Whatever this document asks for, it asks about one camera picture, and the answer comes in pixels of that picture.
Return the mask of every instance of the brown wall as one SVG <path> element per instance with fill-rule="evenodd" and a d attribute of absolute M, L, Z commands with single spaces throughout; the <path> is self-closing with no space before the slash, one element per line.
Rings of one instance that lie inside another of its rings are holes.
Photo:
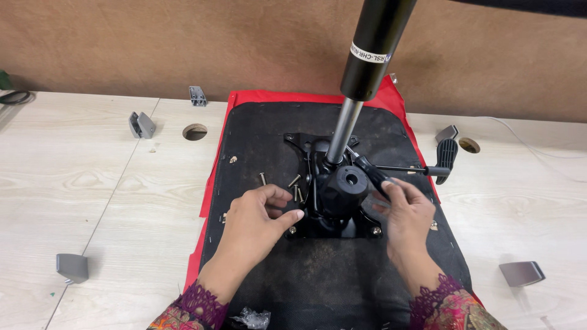
<path fill-rule="evenodd" d="M 339 94 L 362 0 L 3 0 L 17 87 Z M 389 68 L 408 112 L 587 122 L 587 20 L 420 0 Z"/>

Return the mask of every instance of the sleeve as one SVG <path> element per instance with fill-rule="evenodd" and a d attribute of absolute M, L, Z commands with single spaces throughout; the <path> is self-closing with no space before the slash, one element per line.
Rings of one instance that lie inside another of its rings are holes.
<path fill-rule="evenodd" d="M 410 303 L 410 329 L 507 330 L 451 276 L 438 275 L 440 286 L 420 287 Z"/>
<path fill-rule="evenodd" d="M 169 305 L 147 330 L 220 329 L 227 311 L 228 304 L 222 305 L 217 302 L 216 296 L 196 281 Z"/>

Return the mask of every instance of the white label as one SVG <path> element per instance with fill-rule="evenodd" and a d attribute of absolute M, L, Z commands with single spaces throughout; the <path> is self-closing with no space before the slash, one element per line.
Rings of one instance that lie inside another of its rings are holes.
<path fill-rule="evenodd" d="M 354 42 L 350 46 L 350 52 L 361 60 L 365 60 L 371 63 L 387 63 L 392 58 L 392 54 L 374 54 L 366 52 L 363 49 L 355 46 Z"/>

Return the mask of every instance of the purple lace trim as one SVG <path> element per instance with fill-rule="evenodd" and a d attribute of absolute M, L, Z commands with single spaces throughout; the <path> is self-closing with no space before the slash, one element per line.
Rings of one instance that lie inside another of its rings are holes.
<path fill-rule="evenodd" d="M 194 315 L 212 329 L 220 329 L 228 311 L 228 304 L 221 305 L 216 301 L 215 295 L 196 282 L 190 285 L 185 293 L 172 303 L 172 306 Z"/>
<path fill-rule="evenodd" d="M 420 296 L 410 301 L 410 329 L 421 330 L 424 328 L 426 319 L 429 318 L 440 303 L 454 291 L 463 288 L 452 276 L 438 275 L 440 286 L 434 290 L 420 287 Z"/>

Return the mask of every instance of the white cable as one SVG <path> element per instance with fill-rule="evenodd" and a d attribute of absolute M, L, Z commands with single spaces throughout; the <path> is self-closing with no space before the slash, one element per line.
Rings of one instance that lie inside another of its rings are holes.
<path fill-rule="evenodd" d="M 514 132 L 514 130 L 512 130 L 512 128 L 503 120 L 499 119 L 499 118 L 495 118 L 495 117 L 487 117 L 487 116 L 479 116 L 479 118 L 489 118 L 489 119 L 493 119 L 496 120 L 502 124 L 504 124 L 513 134 L 516 138 L 518 138 L 518 140 L 523 143 L 525 146 L 527 146 L 529 149 L 539 153 L 539 154 L 543 154 L 544 156 L 548 156 L 548 157 L 554 157 L 554 158 L 564 158 L 564 159 L 578 159 L 578 158 L 587 158 L 587 156 L 569 156 L 569 157 L 565 157 L 565 156 L 556 156 L 553 154 L 548 154 L 545 152 L 542 152 L 534 147 L 532 147 L 531 145 L 529 145 L 528 143 L 524 142 L 522 139 L 520 139 L 520 137 Z"/>

